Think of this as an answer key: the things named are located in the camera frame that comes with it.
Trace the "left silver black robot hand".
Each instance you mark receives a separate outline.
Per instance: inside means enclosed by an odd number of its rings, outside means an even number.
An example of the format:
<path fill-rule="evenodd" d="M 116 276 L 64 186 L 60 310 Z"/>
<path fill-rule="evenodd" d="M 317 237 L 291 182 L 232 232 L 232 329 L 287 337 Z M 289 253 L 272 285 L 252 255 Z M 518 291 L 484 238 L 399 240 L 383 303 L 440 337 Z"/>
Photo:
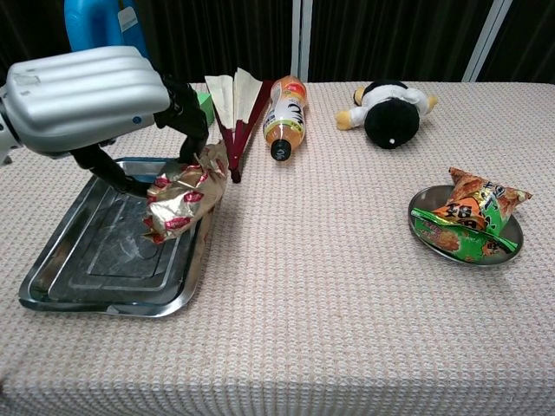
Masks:
<path fill-rule="evenodd" d="M 191 85 L 156 70 L 135 47 L 16 62 L 1 86 L 3 164 L 21 147 L 51 159 L 71 156 L 118 192 L 143 198 L 148 183 L 127 175 L 102 148 L 152 125 L 184 134 L 180 163 L 193 163 L 209 137 Z"/>

